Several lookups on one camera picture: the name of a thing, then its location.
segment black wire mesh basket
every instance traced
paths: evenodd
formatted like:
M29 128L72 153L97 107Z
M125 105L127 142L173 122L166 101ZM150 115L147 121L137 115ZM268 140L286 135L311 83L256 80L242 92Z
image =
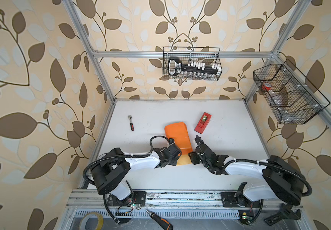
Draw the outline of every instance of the black wire mesh basket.
M294 76L293 71L304 79L303 83ZM270 64L255 70L254 81L279 124L305 124L330 104L288 59L283 64Z
M217 81L223 71L219 51L209 47L163 47L163 79Z

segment black rack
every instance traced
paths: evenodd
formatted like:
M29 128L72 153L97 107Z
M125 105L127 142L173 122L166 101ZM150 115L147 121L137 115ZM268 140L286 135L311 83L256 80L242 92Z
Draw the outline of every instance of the black rack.
M302 76L302 84L292 71ZM288 59L254 71L254 81L272 109L279 124L305 124L330 102L320 90ZM313 94L320 96L319 102Z
M163 47L163 78L219 80L220 48Z

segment red tape dispenser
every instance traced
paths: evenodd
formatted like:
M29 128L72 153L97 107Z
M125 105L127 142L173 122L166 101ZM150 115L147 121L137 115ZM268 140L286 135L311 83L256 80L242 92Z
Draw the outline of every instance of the red tape dispenser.
M197 124L195 131L203 134L206 126L209 124L210 118L211 118L210 114L204 113L203 116L201 117L199 123Z

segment white table surface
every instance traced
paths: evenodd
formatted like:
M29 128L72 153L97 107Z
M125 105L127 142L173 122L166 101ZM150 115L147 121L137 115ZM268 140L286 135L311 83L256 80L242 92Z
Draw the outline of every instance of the white table surface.
M203 134L194 131L202 114L211 114ZM128 115L135 130L131 131ZM99 153L113 148L140 153L150 150L149 140L164 135L164 127L184 122L193 139L199 135L216 154L252 160L266 159L267 154L243 101L118 101ZM166 140L155 138L156 148L166 146ZM153 190L236 190L241 182L257 179L241 175L214 175L202 164L166 166L164 168L130 171L126 177L133 189Z

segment floral wallpaper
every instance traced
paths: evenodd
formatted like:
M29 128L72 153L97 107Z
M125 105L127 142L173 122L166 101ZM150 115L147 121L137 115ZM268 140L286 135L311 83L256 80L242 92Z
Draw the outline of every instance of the floral wallpaper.
M0 0L0 229L54 229L92 153L109 102L76 34L59 1Z
M280 54L331 102L331 1L312 0ZM313 227L331 230L331 130L319 116L304 125L279 125L258 92L249 106L270 153L300 170L312 186L302 205Z
M261 58L221 58L218 81L162 76L162 61L148 58L101 58L113 95L121 99L241 99L253 84Z
M91 45L102 51L156 46L270 51L298 1L74 0Z

